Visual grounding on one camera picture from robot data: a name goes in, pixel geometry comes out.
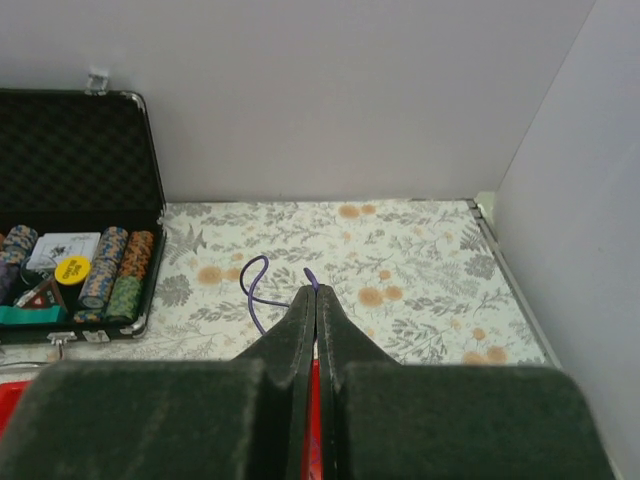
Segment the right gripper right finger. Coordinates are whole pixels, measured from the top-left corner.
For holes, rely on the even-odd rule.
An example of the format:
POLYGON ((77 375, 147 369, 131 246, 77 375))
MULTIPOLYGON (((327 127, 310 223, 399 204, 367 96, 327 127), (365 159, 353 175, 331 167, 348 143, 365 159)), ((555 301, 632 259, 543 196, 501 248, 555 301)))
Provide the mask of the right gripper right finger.
POLYGON ((328 479, 609 479, 591 409, 548 366, 403 365, 316 295, 328 479))

